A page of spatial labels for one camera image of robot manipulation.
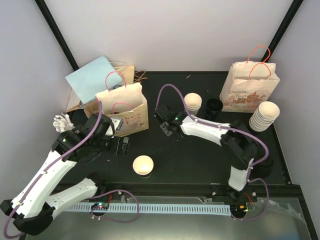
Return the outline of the cream paper bag pink sides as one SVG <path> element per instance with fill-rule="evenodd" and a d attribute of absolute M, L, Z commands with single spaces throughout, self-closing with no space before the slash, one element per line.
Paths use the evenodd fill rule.
<path fill-rule="evenodd" d="M 149 128 L 148 102 L 142 93 L 140 82 L 127 84 L 122 73 L 116 71 L 122 78 L 124 85 L 95 94 L 101 102 L 103 114 L 110 118 L 120 118 L 122 127 L 116 131 L 119 137 L 128 136 Z"/>

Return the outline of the black sleeved paper cup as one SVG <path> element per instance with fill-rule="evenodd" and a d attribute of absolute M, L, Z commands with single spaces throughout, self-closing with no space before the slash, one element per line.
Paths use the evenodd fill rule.
<path fill-rule="evenodd" d="M 133 161 L 132 168 L 142 178 L 148 178 L 152 174 L 154 162 L 151 157 L 140 155 Z"/>

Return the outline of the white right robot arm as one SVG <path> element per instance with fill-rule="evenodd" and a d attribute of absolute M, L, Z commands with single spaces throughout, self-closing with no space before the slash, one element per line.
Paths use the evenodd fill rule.
<path fill-rule="evenodd" d="M 230 165 L 228 198 L 238 202 L 246 195 L 245 186 L 258 154 L 258 144 L 245 135 L 248 130 L 242 123 L 236 126 L 212 122 L 185 111 L 175 113 L 166 105 L 158 106 L 154 116 L 167 136 L 180 133 L 184 137 L 198 137 L 222 147 Z"/>

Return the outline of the black lid stack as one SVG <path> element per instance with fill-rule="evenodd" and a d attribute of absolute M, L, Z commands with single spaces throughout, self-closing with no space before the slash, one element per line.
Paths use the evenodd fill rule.
<path fill-rule="evenodd" d="M 210 98 L 205 105 L 205 119 L 214 121 L 223 109 L 223 103 L 216 98 Z"/>

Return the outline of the small stack paper cups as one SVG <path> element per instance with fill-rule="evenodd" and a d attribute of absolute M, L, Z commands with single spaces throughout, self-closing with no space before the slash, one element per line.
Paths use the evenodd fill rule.
<path fill-rule="evenodd" d="M 187 108 L 188 112 L 191 115 L 196 116 L 198 111 L 199 111 L 199 109 L 202 106 L 202 98 L 197 93 L 188 93 L 184 97 L 184 103 L 186 105 L 186 108 Z"/>

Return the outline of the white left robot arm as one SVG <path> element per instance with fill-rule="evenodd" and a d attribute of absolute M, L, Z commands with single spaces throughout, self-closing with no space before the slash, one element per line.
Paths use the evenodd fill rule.
<path fill-rule="evenodd" d="M 53 193 L 61 179 L 79 163 L 89 163 L 103 152 L 116 154 L 123 120 L 94 113 L 84 125 L 67 124 L 52 145 L 45 162 L 25 187 L 13 199 L 0 204 L 2 212 L 20 233 L 38 235 L 65 209 L 91 197 L 103 199 L 107 183 L 97 173 L 91 173 L 79 183 Z"/>

